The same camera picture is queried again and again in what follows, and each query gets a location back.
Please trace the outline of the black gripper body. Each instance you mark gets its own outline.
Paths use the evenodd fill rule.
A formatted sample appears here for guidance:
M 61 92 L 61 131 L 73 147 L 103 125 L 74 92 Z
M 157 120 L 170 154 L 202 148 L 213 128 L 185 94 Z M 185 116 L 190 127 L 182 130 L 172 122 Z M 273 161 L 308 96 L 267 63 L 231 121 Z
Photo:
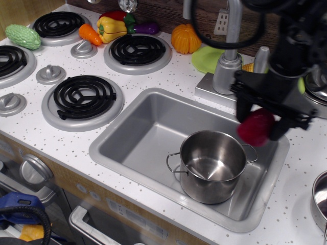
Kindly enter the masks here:
M 293 128 L 306 130 L 313 118 L 317 117 L 316 107 L 298 90 L 297 77 L 285 77 L 269 71 L 253 73 L 235 72 L 235 82 L 231 91 L 253 96 L 253 105 L 258 105 L 271 113 L 296 121 Z

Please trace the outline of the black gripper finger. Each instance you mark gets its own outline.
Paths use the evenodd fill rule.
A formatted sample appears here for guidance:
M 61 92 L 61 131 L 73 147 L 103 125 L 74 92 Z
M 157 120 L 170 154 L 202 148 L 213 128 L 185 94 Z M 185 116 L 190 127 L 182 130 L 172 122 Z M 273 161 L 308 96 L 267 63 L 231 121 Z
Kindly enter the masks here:
M 287 131 L 290 128 L 293 128 L 296 126 L 296 121 L 292 118 L 288 118 L 288 117 L 282 117 L 279 121 L 277 121 L 271 131 L 270 131 L 270 135 L 269 135 L 269 139 L 272 141 L 277 141 L 279 140 L 285 133 L 287 133 Z
M 253 103 L 253 96 L 246 93 L 237 93 L 236 117 L 240 123 L 250 114 Z

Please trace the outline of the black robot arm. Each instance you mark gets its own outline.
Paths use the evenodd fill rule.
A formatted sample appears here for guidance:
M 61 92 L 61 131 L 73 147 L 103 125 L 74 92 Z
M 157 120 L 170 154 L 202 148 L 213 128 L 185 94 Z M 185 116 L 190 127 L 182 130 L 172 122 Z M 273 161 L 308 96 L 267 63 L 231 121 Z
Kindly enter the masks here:
M 280 16 L 278 42 L 269 58 L 267 73 L 237 71 L 231 90 L 237 97 L 237 120 L 250 116 L 258 105 L 280 117 L 269 132 L 280 139 L 290 128 L 306 130 L 318 115 L 316 107 L 300 92 L 298 82 L 314 65 L 326 70 L 326 1 L 243 1 L 258 12 L 258 32 L 265 29 L 265 15 Z

